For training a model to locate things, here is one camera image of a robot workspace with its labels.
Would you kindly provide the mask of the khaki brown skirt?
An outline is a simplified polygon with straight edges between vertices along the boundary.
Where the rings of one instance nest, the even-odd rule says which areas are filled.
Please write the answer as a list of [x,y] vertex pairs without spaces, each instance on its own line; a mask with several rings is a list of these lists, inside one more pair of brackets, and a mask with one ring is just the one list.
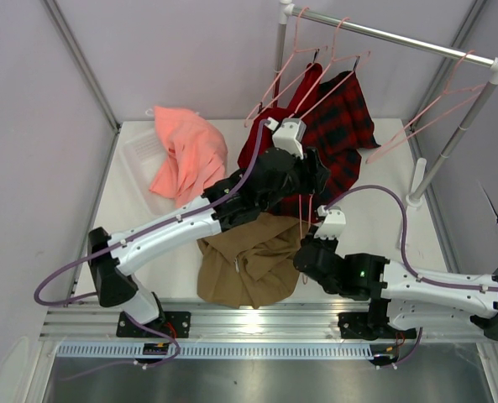
[[197,295],[205,302],[258,309],[291,296],[300,272],[293,258],[308,223],[262,213],[247,224],[197,241]]

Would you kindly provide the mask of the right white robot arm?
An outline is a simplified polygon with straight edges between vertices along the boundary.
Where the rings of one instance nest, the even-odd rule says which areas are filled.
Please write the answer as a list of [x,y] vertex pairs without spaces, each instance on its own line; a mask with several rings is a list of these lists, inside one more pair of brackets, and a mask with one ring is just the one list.
[[344,339],[416,338],[421,331],[464,332],[498,342],[498,268],[491,275],[418,270],[373,254],[336,254],[337,240],[309,236],[293,264],[329,295],[368,302],[341,313]]

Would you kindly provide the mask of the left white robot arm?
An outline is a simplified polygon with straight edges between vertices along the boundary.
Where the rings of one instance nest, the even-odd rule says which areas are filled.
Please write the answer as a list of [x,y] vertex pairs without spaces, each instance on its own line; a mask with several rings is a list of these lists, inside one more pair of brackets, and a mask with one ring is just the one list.
[[163,315],[160,301],[138,282],[139,269],[181,245],[253,222],[286,197],[319,194],[329,177],[315,148],[294,155],[272,147],[247,168],[148,224],[117,233],[91,230],[89,267],[100,306],[119,308],[143,325],[158,320]]

